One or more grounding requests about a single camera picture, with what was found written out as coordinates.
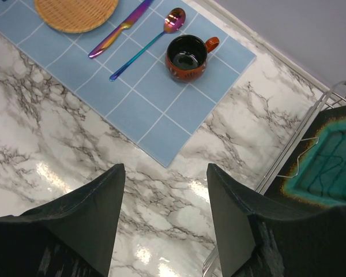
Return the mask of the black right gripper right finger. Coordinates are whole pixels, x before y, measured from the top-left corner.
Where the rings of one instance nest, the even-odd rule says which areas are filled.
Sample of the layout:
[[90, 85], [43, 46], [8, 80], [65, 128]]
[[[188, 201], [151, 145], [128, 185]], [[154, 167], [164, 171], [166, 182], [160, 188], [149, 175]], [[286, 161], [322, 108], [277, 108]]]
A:
[[224, 276], [346, 276], [346, 205], [294, 208], [207, 168]]

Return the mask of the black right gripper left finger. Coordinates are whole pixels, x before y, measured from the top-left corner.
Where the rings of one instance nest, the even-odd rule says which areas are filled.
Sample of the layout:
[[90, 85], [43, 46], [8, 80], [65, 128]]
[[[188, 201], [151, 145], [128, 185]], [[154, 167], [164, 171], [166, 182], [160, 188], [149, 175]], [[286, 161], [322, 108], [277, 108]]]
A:
[[107, 276], [125, 188], [116, 164], [21, 215], [0, 217], [0, 276]]

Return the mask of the black teal square plate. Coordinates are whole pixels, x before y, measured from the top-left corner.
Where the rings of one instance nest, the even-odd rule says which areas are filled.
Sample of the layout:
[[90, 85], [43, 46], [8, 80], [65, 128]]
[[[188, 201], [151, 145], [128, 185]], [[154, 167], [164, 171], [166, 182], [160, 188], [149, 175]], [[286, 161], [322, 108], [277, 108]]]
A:
[[306, 211], [346, 205], [346, 106], [316, 116], [265, 196]]

